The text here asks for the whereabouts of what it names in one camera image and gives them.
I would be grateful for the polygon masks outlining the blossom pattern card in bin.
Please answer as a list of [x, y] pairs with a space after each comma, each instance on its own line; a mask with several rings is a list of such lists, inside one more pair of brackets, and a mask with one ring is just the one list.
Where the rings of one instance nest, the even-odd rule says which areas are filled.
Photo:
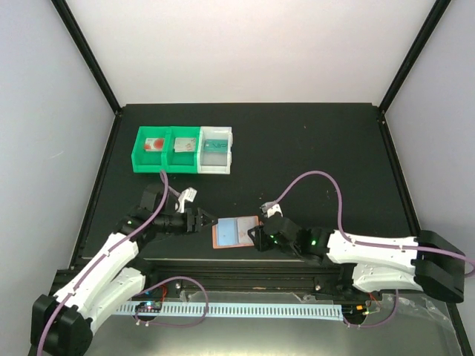
[[189, 153], [195, 152], [197, 147], [197, 139], [195, 137], [177, 137], [174, 140], [174, 152]]

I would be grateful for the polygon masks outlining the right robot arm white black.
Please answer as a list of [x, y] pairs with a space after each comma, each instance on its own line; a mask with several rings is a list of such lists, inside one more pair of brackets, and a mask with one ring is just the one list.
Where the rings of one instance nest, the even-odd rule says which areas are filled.
[[446, 303], [464, 300], [466, 256], [433, 231], [416, 237], [344, 236], [332, 229], [305, 229], [276, 214], [247, 234], [258, 251], [277, 249], [312, 266], [342, 266], [337, 288], [347, 299], [399, 290], [421, 291]]

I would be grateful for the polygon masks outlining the right small circuit board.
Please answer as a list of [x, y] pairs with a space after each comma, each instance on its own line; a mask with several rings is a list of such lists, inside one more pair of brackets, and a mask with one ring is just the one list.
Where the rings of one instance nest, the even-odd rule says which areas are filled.
[[358, 304], [350, 307], [348, 314], [350, 315], [369, 315], [380, 312], [379, 306], [372, 306], [371, 304]]

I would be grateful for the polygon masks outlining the small circuit board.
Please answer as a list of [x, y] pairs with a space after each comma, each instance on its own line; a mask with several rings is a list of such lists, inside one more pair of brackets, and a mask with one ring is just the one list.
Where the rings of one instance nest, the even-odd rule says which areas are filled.
[[358, 304], [350, 307], [348, 314], [350, 315], [369, 315], [380, 312], [379, 306], [372, 306], [371, 304]]
[[162, 308], [161, 302], [156, 301], [142, 301], [135, 307], [135, 312], [138, 313], [158, 313]]

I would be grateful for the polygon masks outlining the brown leather card holder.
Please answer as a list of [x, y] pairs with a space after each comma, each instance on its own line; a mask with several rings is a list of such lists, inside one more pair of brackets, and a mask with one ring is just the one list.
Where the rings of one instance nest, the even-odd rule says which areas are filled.
[[258, 216], [220, 218], [212, 227], [213, 249], [252, 247], [248, 230], [258, 225]]

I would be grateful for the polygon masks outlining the left small circuit board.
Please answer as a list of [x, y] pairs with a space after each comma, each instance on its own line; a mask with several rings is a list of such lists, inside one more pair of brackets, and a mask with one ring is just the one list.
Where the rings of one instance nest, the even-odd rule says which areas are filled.
[[156, 301], [142, 301], [135, 307], [135, 312], [138, 313], [158, 313], [162, 308], [161, 302]]

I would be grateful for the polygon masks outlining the right black frame post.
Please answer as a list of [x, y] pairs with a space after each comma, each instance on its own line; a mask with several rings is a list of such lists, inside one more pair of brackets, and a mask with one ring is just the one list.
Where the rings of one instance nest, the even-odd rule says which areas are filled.
[[388, 112], [406, 78], [413, 69], [413, 66], [424, 50], [451, 2], [451, 0], [436, 0], [433, 3], [432, 8], [427, 14], [399, 69], [397, 70], [396, 75], [393, 77], [389, 88], [379, 104], [379, 112], [381, 114], [386, 114]]

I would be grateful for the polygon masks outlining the green bin left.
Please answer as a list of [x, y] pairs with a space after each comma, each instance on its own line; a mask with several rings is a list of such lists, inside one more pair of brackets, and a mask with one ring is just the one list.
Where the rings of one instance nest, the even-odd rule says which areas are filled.
[[170, 138], [171, 128], [168, 126], [140, 126], [131, 152], [133, 172], [152, 174], [167, 171]]

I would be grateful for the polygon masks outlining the left black frame post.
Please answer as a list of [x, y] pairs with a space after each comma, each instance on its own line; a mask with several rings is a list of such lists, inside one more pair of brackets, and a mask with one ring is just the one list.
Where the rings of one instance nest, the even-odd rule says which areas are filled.
[[51, 0], [56, 12], [66, 27], [70, 37], [72, 38], [76, 48], [79, 50], [82, 58], [85, 61], [89, 71], [102, 91], [108, 105], [114, 114], [121, 113], [122, 108], [119, 104], [105, 74], [100, 67], [94, 52], [91, 49], [84, 33], [82, 32], [72, 10], [70, 9], [68, 2], [65, 0]]

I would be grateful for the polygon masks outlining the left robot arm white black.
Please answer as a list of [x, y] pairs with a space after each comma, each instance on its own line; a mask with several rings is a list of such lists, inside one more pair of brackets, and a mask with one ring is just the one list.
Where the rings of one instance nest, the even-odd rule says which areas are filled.
[[34, 302], [30, 343], [36, 355], [83, 355], [99, 327], [125, 302], [153, 295], [172, 282], [139, 256], [159, 235], [196, 234], [217, 224], [201, 208], [187, 207], [196, 190], [178, 193], [150, 185], [140, 204], [116, 225], [96, 255], [70, 282]]

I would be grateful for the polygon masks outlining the black aluminium front rail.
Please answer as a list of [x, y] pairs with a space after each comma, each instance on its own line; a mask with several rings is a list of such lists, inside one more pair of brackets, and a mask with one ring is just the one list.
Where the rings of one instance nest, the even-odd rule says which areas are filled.
[[356, 303], [372, 294], [381, 299], [389, 287], [359, 291], [350, 282], [350, 265], [311, 266], [298, 260], [200, 260], [146, 258], [154, 281], [186, 276], [201, 283], [207, 291], [291, 292], [313, 294], [319, 300]]

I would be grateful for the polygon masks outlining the white translucent bin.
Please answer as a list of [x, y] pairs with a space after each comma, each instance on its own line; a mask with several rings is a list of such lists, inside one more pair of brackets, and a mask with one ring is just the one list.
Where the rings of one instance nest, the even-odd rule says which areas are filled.
[[232, 164], [232, 143], [231, 127], [201, 126], [197, 172], [229, 175]]

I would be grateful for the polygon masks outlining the black frame post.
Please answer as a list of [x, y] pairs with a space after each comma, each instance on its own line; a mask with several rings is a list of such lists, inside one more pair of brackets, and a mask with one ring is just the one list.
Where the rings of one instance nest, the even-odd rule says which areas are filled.
[[105, 74], [100, 67], [94, 52], [91, 49], [84, 33], [82, 32], [72, 10], [70, 9], [68, 2], [65, 0], [51, 0], [56, 12], [66, 27], [70, 37], [72, 38], [76, 48], [79, 50], [82, 58], [85, 61], [89, 71], [102, 91], [108, 105], [114, 114], [121, 113], [122, 108], [119, 104]]
[[424, 50], [451, 2], [451, 0], [436, 0], [433, 3], [432, 8], [427, 14], [399, 69], [397, 70], [396, 75], [393, 77], [389, 88], [379, 104], [379, 112], [381, 114], [386, 114], [388, 112], [406, 78], [413, 69], [413, 66]]

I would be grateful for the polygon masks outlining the green bin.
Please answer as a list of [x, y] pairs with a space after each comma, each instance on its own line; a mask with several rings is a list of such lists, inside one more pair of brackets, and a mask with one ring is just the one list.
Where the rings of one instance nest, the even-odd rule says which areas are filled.
[[170, 138], [171, 128], [168, 126], [140, 126], [131, 152], [133, 172], [152, 174], [167, 171]]
[[198, 126], [170, 126], [166, 138], [166, 171], [171, 174], [196, 174], [200, 136]]

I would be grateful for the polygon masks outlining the red circles card in bin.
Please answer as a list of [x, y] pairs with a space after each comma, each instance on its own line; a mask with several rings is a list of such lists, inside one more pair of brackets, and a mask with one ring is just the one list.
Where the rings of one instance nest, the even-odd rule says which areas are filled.
[[162, 137], [148, 137], [144, 141], [143, 149], [145, 152], [162, 152], [165, 139]]

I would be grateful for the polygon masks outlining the green bin middle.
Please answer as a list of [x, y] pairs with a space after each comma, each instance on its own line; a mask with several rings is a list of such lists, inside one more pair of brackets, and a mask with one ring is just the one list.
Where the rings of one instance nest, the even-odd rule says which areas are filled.
[[171, 174], [196, 174], [200, 136], [198, 126], [170, 126], [166, 138], [166, 171]]

